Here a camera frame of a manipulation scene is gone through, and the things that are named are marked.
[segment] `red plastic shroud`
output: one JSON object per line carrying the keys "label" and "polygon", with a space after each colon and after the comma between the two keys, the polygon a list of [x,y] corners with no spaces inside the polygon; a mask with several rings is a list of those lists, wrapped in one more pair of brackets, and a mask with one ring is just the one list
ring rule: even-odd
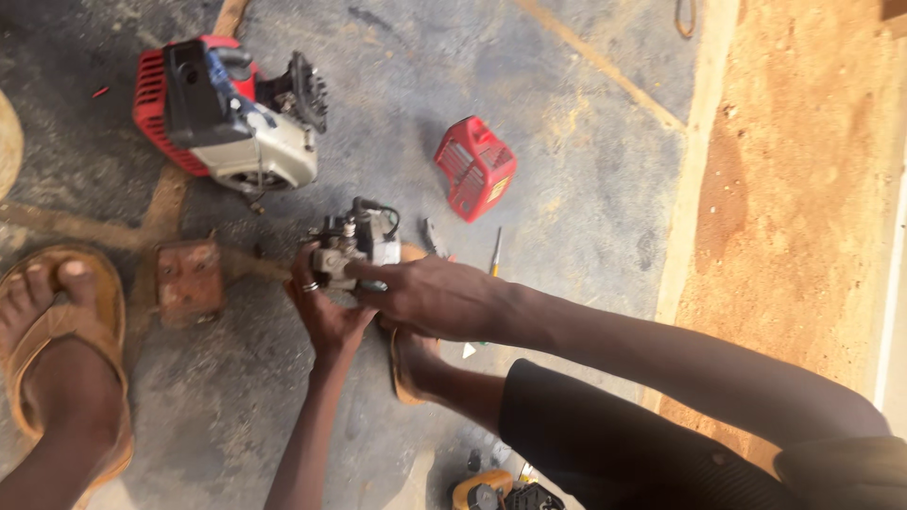
{"label": "red plastic shroud", "polygon": [[[238,48],[239,41],[232,37],[203,35],[199,40],[208,48]],[[248,80],[231,80],[242,95],[255,101],[255,80],[258,66],[253,62]],[[167,97],[167,79],[164,76],[163,51],[148,50],[139,55],[139,71],[135,80],[135,96],[132,98],[132,119],[158,149],[182,167],[186,172],[199,177],[208,175],[208,167],[191,152],[174,147],[164,132],[164,102]]]}
{"label": "red plastic shroud", "polygon": [[434,162],[451,183],[447,201],[469,223],[501,200],[516,173],[513,152],[476,116],[447,130]]}

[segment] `black shorts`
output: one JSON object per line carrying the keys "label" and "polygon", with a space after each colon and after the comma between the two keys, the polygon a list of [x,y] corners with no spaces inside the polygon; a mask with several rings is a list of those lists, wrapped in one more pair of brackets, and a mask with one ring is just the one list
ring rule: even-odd
{"label": "black shorts", "polygon": [[525,359],[507,375],[499,428],[587,510],[803,508],[717,441]]}

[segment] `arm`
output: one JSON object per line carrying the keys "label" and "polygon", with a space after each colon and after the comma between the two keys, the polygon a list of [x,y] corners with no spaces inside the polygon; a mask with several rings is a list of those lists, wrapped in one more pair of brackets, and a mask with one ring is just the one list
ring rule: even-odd
{"label": "arm", "polygon": [[345,309],[331,303],[321,291],[305,292],[314,281],[308,261],[314,245],[307,245],[293,264],[293,279],[284,284],[297,306],[315,347],[315,365],[308,374],[306,402],[289,437],[271,483],[266,510],[318,510],[325,482],[327,446],[334,424],[340,390],[373,309]]}
{"label": "arm", "polygon": [[586,308],[437,258],[348,272],[386,282],[388,292],[363,302],[423,332],[549,352],[655,388],[780,447],[891,434],[850,389],[709,335]]}

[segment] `flip-flop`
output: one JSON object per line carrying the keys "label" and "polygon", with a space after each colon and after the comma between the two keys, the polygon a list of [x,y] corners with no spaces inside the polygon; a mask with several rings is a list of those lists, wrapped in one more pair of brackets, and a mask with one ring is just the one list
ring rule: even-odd
{"label": "flip-flop", "polygon": [[120,440],[117,442],[116,452],[111,455],[109,465],[94,479],[83,496],[85,500],[94,489],[120,474],[132,460],[132,427],[129,402],[126,400],[128,380],[122,369],[126,303],[120,276],[113,264],[98,250],[82,245],[59,245],[37,251],[16,263],[0,280],[0,296],[9,292],[12,275],[24,274],[25,269],[35,263],[49,269],[51,289],[54,293],[63,291],[56,274],[60,265],[70,260],[79,260],[94,271],[97,280],[97,319],[92,318],[92,314],[83,313],[83,309],[74,304],[52,306],[38,318],[12,352],[0,351],[0,368],[5,376],[6,396],[12,408],[13,419],[19,428],[37,443],[44,433],[44,428],[24,399],[22,380],[41,350],[54,338],[72,334],[92,346],[111,364],[122,386],[123,415]]}
{"label": "flip-flop", "polygon": [[[428,256],[428,253],[425,250],[419,248],[410,242],[405,242],[400,247],[400,261],[401,262],[412,262],[413,260],[424,259]],[[400,377],[400,363],[397,359],[397,350],[396,350],[396,333],[397,329],[391,333],[391,365],[394,370],[394,391],[397,394],[397,398],[401,402],[409,406],[415,406],[417,404],[424,404],[425,401],[421,398],[413,397],[409,391],[403,385],[403,380]]]}

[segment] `rusty metal plate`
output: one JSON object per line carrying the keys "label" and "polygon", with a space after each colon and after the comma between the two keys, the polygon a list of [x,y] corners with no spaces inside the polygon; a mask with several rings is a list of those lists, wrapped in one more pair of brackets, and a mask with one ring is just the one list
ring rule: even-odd
{"label": "rusty metal plate", "polygon": [[223,310],[220,249],[214,240],[188,240],[158,247],[158,306],[171,328],[211,320]]}

